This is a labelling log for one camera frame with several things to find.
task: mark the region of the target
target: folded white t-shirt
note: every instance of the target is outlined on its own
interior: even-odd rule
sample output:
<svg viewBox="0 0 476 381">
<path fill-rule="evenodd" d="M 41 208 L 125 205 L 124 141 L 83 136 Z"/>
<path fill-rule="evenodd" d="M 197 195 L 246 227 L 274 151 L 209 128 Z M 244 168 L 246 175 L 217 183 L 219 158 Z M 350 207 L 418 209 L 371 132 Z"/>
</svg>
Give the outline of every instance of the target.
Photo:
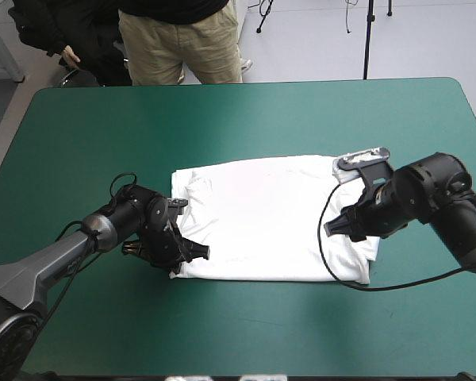
<svg viewBox="0 0 476 381">
<path fill-rule="evenodd" d="M 210 247 L 209 260 L 184 263 L 180 278 L 328 281 L 317 243 L 317 223 L 337 184 L 333 157 L 291 156 L 243 160 L 178 170 L 172 175 L 172 197 L 189 205 L 178 217 L 182 235 Z M 333 195 L 323 224 L 355 203 L 361 179 L 344 184 Z M 375 260 L 379 239 L 352 243 L 348 237 L 326 237 L 324 255 L 343 280 L 369 283 L 368 261 Z"/>
</svg>

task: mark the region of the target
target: white sneaker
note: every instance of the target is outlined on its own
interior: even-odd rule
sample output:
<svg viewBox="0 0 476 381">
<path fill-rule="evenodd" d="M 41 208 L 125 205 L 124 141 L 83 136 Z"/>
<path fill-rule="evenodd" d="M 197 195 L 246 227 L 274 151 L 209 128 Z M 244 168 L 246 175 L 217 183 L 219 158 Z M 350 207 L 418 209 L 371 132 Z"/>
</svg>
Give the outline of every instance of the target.
<svg viewBox="0 0 476 381">
<path fill-rule="evenodd" d="M 185 70 L 182 68 L 182 71 L 180 71 L 180 76 L 178 77 L 178 85 L 183 81 L 185 81 Z"/>
<path fill-rule="evenodd" d="M 246 60 L 245 58 L 240 58 L 241 61 L 241 72 L 242 74 L 251 68 L 253 62 L 252 60 Z"/>
</svg>

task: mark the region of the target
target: wire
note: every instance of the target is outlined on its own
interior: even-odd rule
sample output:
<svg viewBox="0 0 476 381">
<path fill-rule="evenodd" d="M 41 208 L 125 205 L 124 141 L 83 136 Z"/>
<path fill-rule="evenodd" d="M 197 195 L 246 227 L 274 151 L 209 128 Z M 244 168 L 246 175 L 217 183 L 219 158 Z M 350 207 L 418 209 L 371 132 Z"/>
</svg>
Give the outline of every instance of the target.
<svg viewBox="0 0 476 381">
<path fill-rule="evenodd" d="M 83 262 L 83 258 L 84 258 L 84 256 L 81 256 L 78 259 L 78 264 L 76 265 L 76 269 L 72 272 L 72 275 L 69 278 L 69 280 L 65 283 L 65 286 L 63 287 L 62 292 L 60 292 L 60 294 L 58 295 L 58 298 L 56 299 L 55 304 L 53 305 L 53 307 L 51 307 L 51 309 L 48 312 L 48 315 L 46 315 L 46 318 L 44 319 L 44 321 L 40 325 L 39 330 L 37 331 L 37 336 L 42 332 L 42 330 L 48 324 L 48 322 L 51 319 L 51 317 L 53 316 L 53 314 L 58 309 L 60 303 L 62 302 L 63 297 L 65 296 L 65 294 L 69 290 L 69 287 L 71 286 L 72 282 L 74 281 L 74 278 L 77 276 L 77 274 L 79 272 L 79 268 L 81 267 L 81 263 Z"/>
<path fill-rule="evenodd" d="M 72 221 L 72 222 L 69 222 L 63 229 L 62 229 L 62 232 L 58 235 L 58 237 L 56 238 L 56 241 L 59 241 L 63 235 L 69 230 L 70 227 L 74 226 L 74 225 L 81 225 L 82 222 L 81 221 Z M 86 240 L 86 243 L 85 243 L 85 248 L 83 250 L 83 254 L 76 260 L 77 262 L 75 263 L 75 269 L 73 270 L 73 272 L 68 275 L 69 279 L 68 281 L 65 283 L 65 286 L 63 287 L 62 291 L 59 293 L 58 295 L 58 298 L 56 299 L 55 301 L 55 304 L 53 304 L 53 306 L 51 307 L 51 309 L 49 310 L 48 314 L 46 315 L 46 318 L 42 321 L 42 324 L 40 325 L 39 327 L 39 330 L 37 331 L 37 336 L 42 332 L 42 330 L 44 329 L 44 327 L 48 324 L 49 320 L 52 318 L 53 314 L 56 312 L 56 310 L 58 309 L 58 307 L 60 306 L 60 303 L 62 302 L 62 299 L 65 297 L 65 294 L 67 293 L 67 291 L 69 290 L 69 287 L 71 286 L 72 282 L 74 282 L 74 279 L 75 277 L 77 276 L 77 274 L 79 274 L 81 271 L 83 271 L 85 268 L 87 268 L 88 266 L 90 266 L 93 262 L 95 262 L 95 260 L 98 259 L 98 257 L 102 254 L 101 252 L 99 254 L 97 254 L 90 262 L 88 262 L 87 264 L 85 264 L 85 266 L 81 267 L 81 265 L 83 264 L 84 260 L 86 259 L 86 256 L 92 251 L 92 240 L 91 240 L 91 237 L 88 237 L 88 239 Z"/>
<path fill-rule="evenodd" d="M 269 4 L 268 4 L 268 8 L 267 8 L 267 11 L 265 13 L 263 13 L 263 4 L 268 1 Z M 274 0 L 261 0 L 261 2 L 259 3 L 259 14 L 262 16 L 262 17 L 266 17 L 268 14 L 270 14 L 271 12 L 271 4 L 273 4 L 273 1 Z"/>
<path fill-rule="evenodd" d="M 62 233 L 60 233 L 58 235 L 58 237 L 55 239 L 55 242 L 60 241 L 62 239 L 62 237 L 65 235 L 65 233 L 69 230 L 70 227 L 72 227 L 74 225 L 81 225 L 81 224 L 82 224 L 81 221 L 72 221 L 72 222 L 69 222 L 68 224 L 66 224 L 65 227 L 62 230 Z"/>
<path fill-rule="evenodd" d="M 351 30 L 349 29 L 349 22 L 348 22 L 348 19 L 349 19 L 349 6 L 352 6 L 353 8 L 355 6 L 358 5 L 358 1 L 359 0 L 356 0 L 355 2 L 352 2 L 351 0 L 344 0 L 345 3 L 346 3 L 346 30 L 347 30 L 347 33 L 350 33 Z"/>
<path fill-rule="evenodd" d="M 72 221 L 72 222 L 69 222 L 68 224 L 65 225 L 65 227 L 63 228 L 62 232 L 58 235 L 58 237 L 55 239 L 55 242 L 57 241 L 60 241 L 62 239 L 62 237 L 65 235 L 65 233 L 69 230 L 70 227 L 74 226 L 74 225 L 81 225 L 82 222 L 81 221 Z M 93 262 L 95 262 L 96 260 L 98 260 L 98 258 L 101 256 L 101 252 L 99 254 L 97 254 L 94 258 L 92 258 L 92 260 L 90 260 L 87 264 L 85 264 L 83 267 L 81 267 L 79 270 L 78 270 L 78 274 L 83 271 L 84 269 L 86 269 L 88 266 L 90 266 Z"/>
<path fill-rule="evenodd" d="M 113 194 L 113 186 L 115 182 L 125 176 L 132 176 L 134 178 L 134 180 L 131 183 L 127 184 L 128 189 L 134 187 L 137 184 L 137 175 L 134 172 L 124 172 L 119 174 L 117 177 L 113 179 L 113 181 L 111 182 L 111 185 L 109 186 L 109 194 L 111 195 L 111 198 L 114 198 L 115 196 L 115 194 Z"/>
<path fill-rule="evenodd" d="M 464 272 L 464 271 L 469 271 L 469 270 L 474 270 L 476 269 L 476 264 L 475 265 L 471 265 L 471 266 L 464 266 L 464 267 L 461 267 L 461 268 L 457 268 L 455 270 L 452 270 L 452 271 L 449 271 L 449 272 L 445 272 L 444 274 L 441 274 L 441 275 L 437 275 L 437 276 L 433 276 L 431 278 L 426 278 L 426 279 L 421 279 L 421 280 L 417 280 L 417 281 L 414 281 L 414 282 L 409 282 L 409 283 L 402 283 L 402 284 L 396 284 L 394 286 L 387 286 L 387 287 L 362 287 L 362 286 L 358 286 L 352 282 L 346 282 L 346 281 L 343 281 L 342 279 L 340 279 L 338 276 L 336 276 L 336 274 L 332 271 L 332 269 L 329 267 L 328 265 L 328 261 L 326 260 L 326 258 L 324 257 L 324 253 L 323 253 L 323 245 L 321 243 L 321 225 L 322 225 L 322 221 L 323 221 L 323 216 L 324 216 L 324 212 L 326 212 L 326 209 L 328 208 L 328 205 L 330 203 L 330 200 L 332 199 L 332 196 L 333 194 L 336 192 L 337 189 L 340 188 L 340 184 L 338 184 L 336 187 L 333 188 L 332 192 L 330 193 L 330 195 L 328 196 L 328 199 L 326 200 L 326 203 L 324 204 L 324 208 L 323 208 L 323 211 L 321 213 L 321 217 L 319 218 L 319 223 L 317 224 L 317 240 L 319 241 L 319 252 L 321 253 L 321 258 L 323 260 L 323 263 L 324 263 L 324 266 L 326 267 L 326 270 L 328 270 L 328 272 L 330 273 L 330 275 L 334 278 L 335 281 L 337 281 L 339 284 L 342 284 L 343 286 L 345 287 L 349 287 L 349 288 L 352 288 L 354 290 L 358 290 L 358 291 L 392 291 L 392 290 L 400 290 L 402 288 L 408 288 L 408 287 L 414 287 L 414 286 L 420 286 L 421 284 L 426 284 L 426 283 L 430 283 L 430 282 L 435 282 L 437 280 L 441 280 L 441 279 L 445 279 L 445 278 L 448 278 L 452 275 L 456 275 L 456 274 L 459 274 L 461 272 Z"/>
</svg>

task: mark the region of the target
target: black robotic arm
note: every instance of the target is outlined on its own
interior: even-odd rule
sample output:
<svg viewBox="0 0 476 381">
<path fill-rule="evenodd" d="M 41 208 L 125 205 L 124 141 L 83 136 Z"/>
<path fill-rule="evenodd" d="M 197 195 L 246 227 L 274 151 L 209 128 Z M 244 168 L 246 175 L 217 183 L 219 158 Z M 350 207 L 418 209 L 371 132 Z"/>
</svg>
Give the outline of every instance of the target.
<svg viewBox="0 0 476 381">
<path fill-rule="evenodd" d="M 430 224 L 459 264 L 476 273 L 476 194 L 472 178 L 452 155 L 435 153 L 394 171 L 385 148 L 337 158 L 339 184 L 358 177 L 365 188 L 356 204 L 324 225 L 328 236 L 346 234 L 387 238 L 417 219 Z"/>
<path fill-rule="evenodd" d="M 124 243 L 122 252 L 175 273 L 182 262 L 208 259 L 208 246 L 182 237 L 176 217 L 187 200 L 165 198 L 132 184 L 110 202 L 85 217 L 81 229 L 13 264 L 0 266 L 0 381 L 11 380 L 49 319 L 48 290 L 64 277 L 73 277 L 82 262 L 96 252 Z"/>
</svg>

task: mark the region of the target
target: green tabletop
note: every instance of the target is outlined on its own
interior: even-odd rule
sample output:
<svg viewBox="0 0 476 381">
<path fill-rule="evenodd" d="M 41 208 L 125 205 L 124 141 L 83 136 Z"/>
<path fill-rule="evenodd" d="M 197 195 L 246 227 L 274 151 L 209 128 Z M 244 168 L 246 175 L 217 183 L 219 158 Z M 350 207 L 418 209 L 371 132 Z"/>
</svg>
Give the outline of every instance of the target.
<svg viewBox="0 0 476 381">
<path fill-rule="evenodd" d="M 379 145 L 394 167 L 455 154 L 476 190 L 476 120 L 453 79 L 43 90 L 0 170 L 0 264 L 106 203 L 123 171 L 169 194 L 179 168 Z M 382 286 L 454 267 L 434 232 L 413 222 L 382 241 L 370 274 Z M 476 275 L 386 293 L 169 280 L 114 250 L 76 278 L 25 370 L 476 374 Z"/>
</svg>

